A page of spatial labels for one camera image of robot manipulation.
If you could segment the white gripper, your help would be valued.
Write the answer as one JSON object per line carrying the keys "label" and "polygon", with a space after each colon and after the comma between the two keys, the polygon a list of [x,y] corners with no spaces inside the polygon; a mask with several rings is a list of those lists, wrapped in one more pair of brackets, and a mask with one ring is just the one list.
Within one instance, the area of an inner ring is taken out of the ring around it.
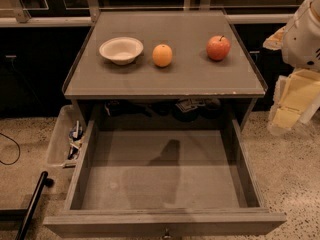
{"label": "white gripper", "polygon": [[269,112],[269,132],[284,134],[297,123],[307,124],[320,108],[320,72],[314,71],[320,70],[320,0],[305,0],[263,47],[281,49],[283,61],[298,68],[278,78]]}

